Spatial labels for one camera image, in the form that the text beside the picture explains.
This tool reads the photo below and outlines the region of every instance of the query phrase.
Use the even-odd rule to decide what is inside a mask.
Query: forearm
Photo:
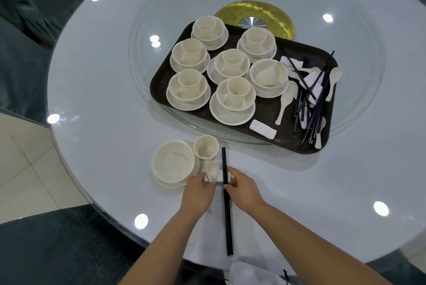
[[[250,215],[265,230],[306,285],[390,285],[343,250],[269,204]]]
[[[120,285],[173,284],[198,217],[178,211],[146,248]]]

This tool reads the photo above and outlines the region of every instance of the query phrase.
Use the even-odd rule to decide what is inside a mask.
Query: round table
[[[48,81],[57,147],[70,172],[117,225],[151,242],[179,207],[182,189],[151,177],[162,143],[219,137],[228,164],[257,182],[264,199],[363,262],[425,229],[423,134],[426,8],[417,0],[259,0],[293,19],[296,41],[334,55],[331,137],[301,155],[256,144],[165,111],[149,82],[182,29],[236,0],[85,0],[56,44]],[[333,16],[326,23],[324,14]],[[160,47],[153,47],[158,35]],[[222,188],[197,223],[184,258],[228,270],[242,260],[292,271],[265,232],[232,206],[234,256],[226,256]],[[389,208],[375,212],[383,202]],[[147,224],[137,216],[145,214]]]

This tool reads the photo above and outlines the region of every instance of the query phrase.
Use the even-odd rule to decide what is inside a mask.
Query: person's right hand
[[[251,215],[254,209],[265,203],[256,182],[231,166],[228,166],[228,171],[234,175],[234,178],[223,187],[237,207]]]

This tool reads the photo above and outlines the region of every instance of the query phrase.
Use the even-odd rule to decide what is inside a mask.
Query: brown tray
[[[189,39],[191,37],[193,24],[194,22],[190,23],[188,26],[185,27],[184,31],[179,36],[176,43],[183,41],[185,39]],[[226,28],[229,31],[229,39],[225,43],[225,45],[222,46],[220,49],[217,49],[215,51],[209,51],[211,58],[217,56],[222,51],[232,49],[232,48],[237,48],[238,40],[241,38],[244,31],[246,31],[245,29],[242,29],[240,27],[228,25],[228,24],[226,24]],[[278,46],[278,49],[274,57],[274,60],[279,61],[281,59],[281,56],[283,55],[282,50],[280,49],[280,46],[282,46],[285,49],[289,57],[303,61],[304,62],[303,67],[305,68],[319,67],[321,69],[327,57],[329,57],[329,54],[326,51],[321,50],[317,47],[305,45],[302,43],[297,43],[297,42],[282,39],[279,37],[275,37],[275,41]],[[166,91],[169,85],[169,81],[173,77],[173,75],[176,74],[176,72],[170,66],[171,54],[172,54],[172,51],[169,52],[166,59],[164,59],[160,68],[157,70],[154,77],[152,78],[151,84],[150,84],[150,92],[155,101],[157,101],[158,103],[162,105],[173,108],[169,104],[166,98]],[[328,64],[331,66],[331,68],[337,67],[337,62],[333,57],[328,61]],[[211,88],[211,94],[213,95],[213,93],[216,91],[217,85],[213,83],[210,80],[210,78],[207,76],[207,71],[205,71],[203,75],[207,78],[207,82],[209,83]],[[330,135],[331,113],[333,112],[335,91],[336,89],[334,89],[333,98],[331,99],[331,101],[325,103],[324,117],[326,120],[326,124],[321,131],[322,147],[325,146],[325,144],[328,141],[328,137]],[[214,122],[218,125],[226,126],[235,131],[242,132],[246,135],[264,140],[268,143],[272,143],[280,147],[287,148],[296,153],[301,153],[301,154],[316,153],[319,150],[316,149],[314,145],[311,145],[309,143],[304,143],[303,146],[300,145],[306,131],[303,130],[299,124],[297,125],[296,133],[295,134],[292,133],[293,126],[294,126],[293,110],[294,110],[295,104],[296,104],[296,100],[293,100],[292,103],[285,108],[280,126],[275,125],[275,121],[278,117],[278,114],[280,113],[280,108],[281,108],[280,96],[276,98],[271,98],[271,99],[261,98],[257,96],[256,111],[253,117],[248,122],[240,126],[228,126],[217,121],[213,117],[213,115],[210,113],[209,103],[207,103],[200,109],[188,111],[188,113],[196,117]],[[272,127],[273,129],[276,129],[275,138],[273,140],[270,140],[250,130],[249,126],[251,122],[253,121],[253,119],[257,119],[258,121]]]

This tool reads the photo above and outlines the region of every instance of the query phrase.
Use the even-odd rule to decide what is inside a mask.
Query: person
[[[224,188],[232,201],[263,228],[304,284],[391,284],[367,265],[266,203],[252,178],[230,166],[228,171],[234,178]],[[216,185],[205,183],[204,175],[202,172],[188,178],[178,212],[120,285],[173,284],[189,236],[213,201]]]

